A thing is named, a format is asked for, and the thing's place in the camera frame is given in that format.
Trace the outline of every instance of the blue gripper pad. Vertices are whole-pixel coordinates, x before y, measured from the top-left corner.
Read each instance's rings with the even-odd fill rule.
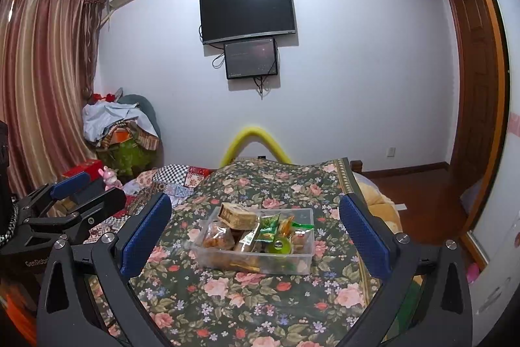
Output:
[[[74,175],[73,177],[67,178],[62,182],[54,184],[54,187],[50,191],[50,197],[53,200],[63,200],[71,194],[80,191],[90,184],[90,175],[85,171]]]
[[[383,281],[392,273],[388,248],[349,196],[340,200],[340,220],[371,276]]]
[[[126,278],[137,277],[150,257],[161,234],[172,216],[170,198],[163,194],[153,208],[136,228],[128,243],[121,251],[121,275]]]

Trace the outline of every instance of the television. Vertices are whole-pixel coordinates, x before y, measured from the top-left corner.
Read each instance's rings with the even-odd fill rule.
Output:
[[[278,74],[277,49],[273,37],[226,42],[224,55],[228,80]]]
[[[202,43],[296,33],[292,0],[200,0]]]

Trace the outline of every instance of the black cable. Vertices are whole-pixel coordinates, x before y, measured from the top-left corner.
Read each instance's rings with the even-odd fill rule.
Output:
[[[262,78],[261,77],[253,77],[253,81],[255,82],[256,87],[258,87],[258,93],[260,94],[260,96],[263,97],[263,95],[264,95],[264,82],[262,81]]]
[[[202,41],[202,24],[199,26],[199,37],[200,37],[200,41]],[[212,45],[211,43],[208,43],[208,45],[210,45],[211,47],[214,47],[215,49],[224,50],[223,47],[215,46],[215,45]]]
[[[223,56],[224,56],[224,53],[221,53],[219,56],[217,56],[214,60],[211,61],[211,65],[213,66],[213,68],[215,68],[215,70],[219,69],[222,66],[222,64],[225,62],[226,58]],[[220,61],[219,65],[215,65],[215,61],[218,60],[219,58],[222,58],[222,60]]]
[[[269,71],[267,71],[267,75],[263,76],[263,77],[260,77],[260,86],[263,88],[264,87],[264,83],[265,81],[267,80],[267,77],[269,77],[269,73],[271,72],[272,68],[274,67],[275,63],[276,63],[276,60],[278,59],[278,44],[276,42],[276,39],[273,37],[272,38],[275,42],[275,48],[276,48],[276,51],[275,51],[275,60],[272,61],[272,65],[271,65],[271,68],[269,68]]]

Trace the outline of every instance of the wall-mounted tv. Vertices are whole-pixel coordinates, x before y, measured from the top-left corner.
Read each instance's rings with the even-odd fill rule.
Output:
[[[292,0],[200,0],[202,42],[296,33]]]

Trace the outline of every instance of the plastic storage box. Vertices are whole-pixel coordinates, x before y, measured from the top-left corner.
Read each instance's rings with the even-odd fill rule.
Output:
[[[299,254],[240,253],[233,250],[218,250],[202,247],[202,241],[210,222],[218,220],[220,207],[216,207],[210,218],[204,222],[201,233],[193,242],[192,250],[197,255],[200,266],[217,269],[233,269],[242,272],[258,272],[261,274],[310,274],[310,264],[314,256],[314,231],[312,231]],[[258,215],[276,215],[280,220],[294,215],[299,224],[314,225],[313,210],[305,209],[256,209]]]

